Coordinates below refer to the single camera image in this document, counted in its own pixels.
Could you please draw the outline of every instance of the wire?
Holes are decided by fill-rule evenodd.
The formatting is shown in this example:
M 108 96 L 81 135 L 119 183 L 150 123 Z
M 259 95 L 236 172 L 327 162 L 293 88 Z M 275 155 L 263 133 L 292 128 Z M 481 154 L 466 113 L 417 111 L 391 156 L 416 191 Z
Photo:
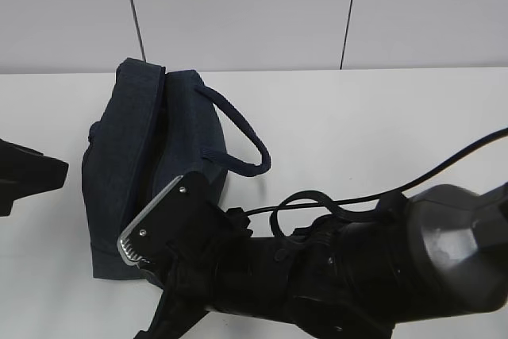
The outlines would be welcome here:
M 372 200 L 377 200 L 384 194 L 387 194 L 389 192 L 393 191 L 407 191 L 411 188 L 416 187 L 419 184 L 422 184 L 423 182 L 433 178 L 435 175 L 439 174 L 446 168 L 452 166 L 459 160 L 465 158 L 466 156 L 472 154 L 474 151 L 478 150 L 479 148 L 482 148 L 494 141 L 497 141 L 498 139 L 508 137 L 508 128 L 498 130 L 494 133 L 488 134 L 483 138 L 478 139 L 477 141 L 471 143 L 469 146 L 463 148 L 458 153 L 456 153 L 453 156 L 450 156 L 447 160 L 445 160 L 443 163 L 439 164 L 432 170 L 426 172 L 424 175 L 420 176 L 419 178 L 416 178 L 415 180 L 411 180 L 410 182 L 404 184 L 403 186 L 394 188 L 393 190 L 380 192 L 378 194 L 369 195 L 369 196 L 363 196 L 361 198 L 346 198 L 343 200 L 334 200 L 334 202 L 339 205 L 343 206 L 346 204 L 357 204 L 359 202 L 371 202 Z M 249 210 L 245 212 L 245 215 L 252 216 L 254 214 L 263 214 L 266 212 L 272 212 L 273 210 L 300 210 L 304 208 L 318 208 L 322 207 L 322 203 L 320 202 L 305 202 L 301 204 L 291 204 L 288 206 L 266 206 L 264 208 L 257 208 L 255 210 Z

